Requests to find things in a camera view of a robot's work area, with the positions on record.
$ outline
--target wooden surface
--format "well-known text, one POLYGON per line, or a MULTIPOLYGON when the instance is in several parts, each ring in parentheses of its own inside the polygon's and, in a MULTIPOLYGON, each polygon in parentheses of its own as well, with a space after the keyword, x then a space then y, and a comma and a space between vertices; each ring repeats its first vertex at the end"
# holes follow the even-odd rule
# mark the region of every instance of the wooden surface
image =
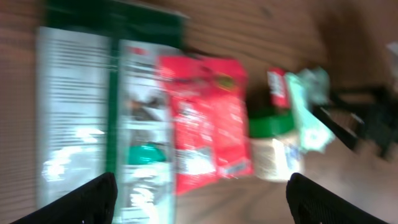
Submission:
MULTIPOLYGON (((248 95, 264 92, 264 70, 323 65, 334 86, 385 82, 385 44, 398 40, 396 0, 164 0, 191 19, 186 41, 234 56, 249 72, 248 95)), ((35 0, 0 1, 0 223, 35 210, 35 0)), ((339 142, 306 157, 307 175, 387 222, 398 222, 397 167, 359 159, 339 142)), ((178 200, 178 223, 292 223, 285 185, 227 180, 178 200)))

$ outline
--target jar lid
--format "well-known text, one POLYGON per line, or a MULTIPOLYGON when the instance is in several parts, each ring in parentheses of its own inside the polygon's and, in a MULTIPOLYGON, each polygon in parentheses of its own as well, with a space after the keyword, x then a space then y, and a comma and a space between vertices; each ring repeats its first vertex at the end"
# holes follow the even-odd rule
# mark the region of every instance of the jar lid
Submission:
POLYGON ((266 108, 250 111, 248 117, 250 138, 270 138, 295 129, 292 110, 266 108))

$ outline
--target red packet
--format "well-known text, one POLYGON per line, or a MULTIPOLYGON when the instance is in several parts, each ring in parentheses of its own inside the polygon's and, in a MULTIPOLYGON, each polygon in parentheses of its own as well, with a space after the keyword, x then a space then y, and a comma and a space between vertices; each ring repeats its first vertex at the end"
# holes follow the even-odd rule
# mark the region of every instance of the red packet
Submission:
POLYGON ((290 108, 285 72, 280 68, 269 69, 268 83, 271 89, 272 104, 278 108, 290 108))
POLYGON ((234 59, 206 57, 203 64, 211 77, 209 102, 213 108, 213 143, 218 177, 252 174, 243 101, 246 72, 234 59))
POLYGON ((160 76, 169 95, 174 123, 177 195, 216 182, 212 109, 203 97, 206 82, 201 62, 188 57, 161 57, 160 76))

